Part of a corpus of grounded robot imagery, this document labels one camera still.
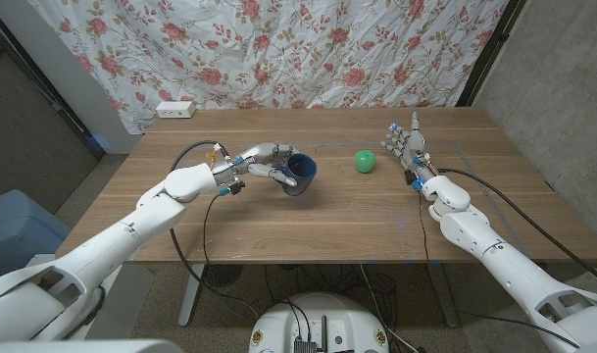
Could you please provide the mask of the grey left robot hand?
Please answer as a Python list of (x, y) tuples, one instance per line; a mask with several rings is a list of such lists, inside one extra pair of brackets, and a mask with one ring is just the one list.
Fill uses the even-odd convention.
[(222, 158), (214, 162), (211, 171), (217, 186), (239, 181), (239, 177), (251, 174), (255, 177), (267, 177), (286, 186), (286, 193), (301, 193), (297, 176), (291, 176), (287, 163), (299, 151), (292, 145), (266, 142), (254, 145), (245, 152), (231, 156), (220, 143), (214, 145), (214, 151)]

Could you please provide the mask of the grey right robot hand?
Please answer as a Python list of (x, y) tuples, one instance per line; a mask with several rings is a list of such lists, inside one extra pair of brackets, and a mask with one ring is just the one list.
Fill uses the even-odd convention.
[(431, 165), (430, 155), (425, 150), (418, 112), (412, 114), (410, 130), (396, 123), (392, 123), (388, 130), (380, 145), (399, 159), (406, 183), (416, 191), (421, 191), (427, 181), (438, 176), (438, 172)]

